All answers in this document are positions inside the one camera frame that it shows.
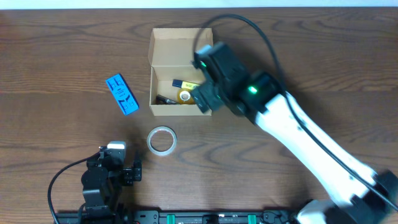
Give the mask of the brown cardboard box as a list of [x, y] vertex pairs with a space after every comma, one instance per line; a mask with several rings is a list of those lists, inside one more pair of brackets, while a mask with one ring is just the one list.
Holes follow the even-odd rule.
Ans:
[[192, 65], [193, 43], [199, 28], [154, 28], [150, 37], [149, 107], [155, 116], [210, 116], [197, 105], [168, 105], [157, 99], [164, 96], [178, 101], [179, 87], [174, 80], [201, 84], [205, 77]]

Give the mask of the small yellow tape roll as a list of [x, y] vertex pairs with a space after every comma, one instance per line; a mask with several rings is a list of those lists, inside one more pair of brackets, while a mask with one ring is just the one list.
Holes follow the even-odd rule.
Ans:
[[195, 101], [189, 89], [181, 88], [177, 92], [177, 101], [180, 105], [194, 105]]

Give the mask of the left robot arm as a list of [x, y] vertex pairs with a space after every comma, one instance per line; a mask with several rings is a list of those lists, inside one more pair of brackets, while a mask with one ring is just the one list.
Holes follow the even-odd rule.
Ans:
[[104, 149], [86, 162], [82, 175], [83, 197], [87, 223], [127, 223], [132, 215], [119, 201], [123, 187], [142, 179], [142, 161], [136, 158], [132, 166], [124, 166], [125, 150]]

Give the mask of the blue tape dispenser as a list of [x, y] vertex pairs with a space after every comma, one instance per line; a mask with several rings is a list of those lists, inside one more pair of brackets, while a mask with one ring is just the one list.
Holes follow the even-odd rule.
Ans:
[[136, 97], [120, 73], [108, 78], [105, 83], [125, 116], [139, 109]]

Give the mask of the black and white marker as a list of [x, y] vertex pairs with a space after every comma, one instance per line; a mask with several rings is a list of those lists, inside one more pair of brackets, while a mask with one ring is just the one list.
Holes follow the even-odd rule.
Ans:
[[156, 102], [160, 105], [178, 105], [178, 102], [171, 100], [170, 98], [164, 97], [162, 95], [156, 96]]

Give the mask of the large clear tape roll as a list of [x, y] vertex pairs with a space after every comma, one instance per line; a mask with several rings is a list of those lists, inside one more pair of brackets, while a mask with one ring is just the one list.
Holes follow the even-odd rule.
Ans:
[[177, 147], [177, 135], [167, 126], [154, 128], [147, 136], [147, 147], [156, 156], [168, 156]]

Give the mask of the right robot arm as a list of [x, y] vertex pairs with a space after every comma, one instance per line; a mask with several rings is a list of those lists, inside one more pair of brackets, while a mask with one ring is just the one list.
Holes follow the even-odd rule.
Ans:
[[192, 96], [201, 111], [227, 106], [280, 141], [322, 184], [327, 201], [312, 200], [293, 215], [297, 223], [380, 223], [392, 212], [397, 177], [378, 174], [332, 140], [270, 74], [250, 74], [224, 43], [193, 54], [205, 81]]

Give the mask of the yellow highlighter pen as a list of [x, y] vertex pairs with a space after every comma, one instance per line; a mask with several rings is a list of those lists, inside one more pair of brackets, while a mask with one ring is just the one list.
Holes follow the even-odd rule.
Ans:
[[200, 86], [200, 84], [173, 79], [172, 86], [182, 89], [194, 90], [196, 87]]

